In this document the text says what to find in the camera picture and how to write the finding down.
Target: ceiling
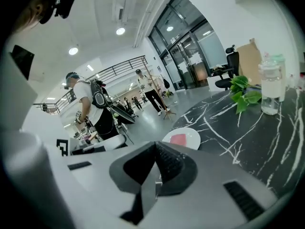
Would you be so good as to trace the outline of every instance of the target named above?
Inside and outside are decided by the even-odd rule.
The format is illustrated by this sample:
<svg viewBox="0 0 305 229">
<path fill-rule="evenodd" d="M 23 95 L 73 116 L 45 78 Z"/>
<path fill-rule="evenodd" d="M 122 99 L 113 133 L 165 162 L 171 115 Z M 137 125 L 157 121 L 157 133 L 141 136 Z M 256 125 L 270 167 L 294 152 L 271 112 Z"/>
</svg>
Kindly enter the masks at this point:
<svg viewBox="0 0 305 229">
<path fill-rule="evenodd" d="M 121 36 L 115 33 L 121 24 L 112 20 L 112 0 L 75 0 L 68 18 L 52 17 L 44 25 L 13 36 L 7 51 L 11 52 L 18 44 L 35 54 L 29 83 L 38 93 L 36 101 L 44 99 L 67 72 L 109 52 L 132 48 L 149 1 L 136 1 L 131 18 L 123 25 L 126 32 Z M 79 52 L 70 56 L 68 50 L 75 46 Z"/>
</svg>

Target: white t-shirt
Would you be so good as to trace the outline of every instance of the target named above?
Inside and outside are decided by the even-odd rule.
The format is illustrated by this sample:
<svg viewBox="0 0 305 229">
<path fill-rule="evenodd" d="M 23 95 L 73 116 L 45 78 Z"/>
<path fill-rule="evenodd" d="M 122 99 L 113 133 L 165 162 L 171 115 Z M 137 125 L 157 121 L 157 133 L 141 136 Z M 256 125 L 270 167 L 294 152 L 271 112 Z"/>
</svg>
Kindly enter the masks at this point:
<svg viewBox="0 0 305 229">
<path fill-rule="evenodd" d="M 144 75 L 143 79 L 141 79 L 140 77 L 138 78 L 138 85 L 139 85 L 139 88 L 141 89 L 141 85 L 144 85 L 144 89 L 143 91 L 146 93 L 146 92 L 150 92 L 153 90 L 153 86 L 152 85 L 149 85 L 148 83 L 151 83 L 152 81 L 151 80 L 148 80 L 147 76 Z"/>
<path fill-rule="evenodd" d="M 99 121 L 99 119 L 103 113 L 103 109 L 99 109 L 92 104 L 93 96 L 92 96 L 90 85 L 87 83 L 84 83 L 84 82 L 78 82 L 73 87 L 73 91 L 74 91 L 75 96 L 78 101 L 81 100 L 83 97 L 89 98 L 91 106 L 90 106 L 88 118 L 91 121 L 92 125 L 95 125 Z"/>
</svg>

